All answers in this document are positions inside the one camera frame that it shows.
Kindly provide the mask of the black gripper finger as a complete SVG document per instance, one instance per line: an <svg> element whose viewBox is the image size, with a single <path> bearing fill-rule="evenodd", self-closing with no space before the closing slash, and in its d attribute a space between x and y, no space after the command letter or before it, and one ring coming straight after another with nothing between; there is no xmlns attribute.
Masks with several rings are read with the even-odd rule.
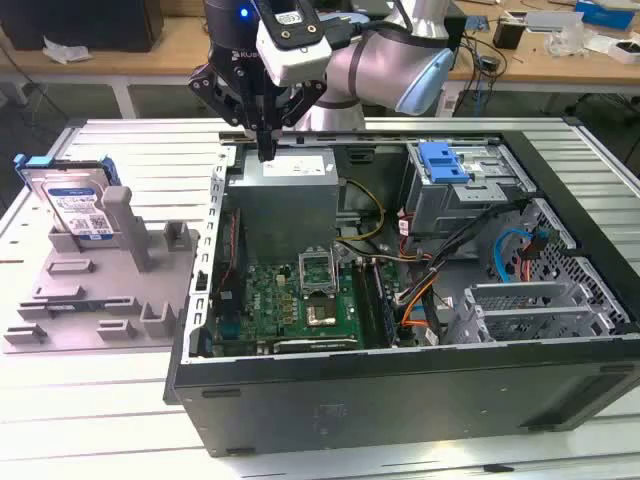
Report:
<svg viewBox="0 0 640 480"><path fill-rule="evenodd" d="M258 149L260 161L267 160L267 129L261 116L256 92L247 70L241 66L231 69L231 84L224 81L212 64L196 69L189 78L191 91L211 107L231 126L241 126Z"/></svg>
<svg viewBox="0 0 640 480"><path fill-rule="evenodd" d="M275 157L276 131L293 127L326 91L324 82L304 82L292 96L288 87L266 88L266 160Z"/></svg>

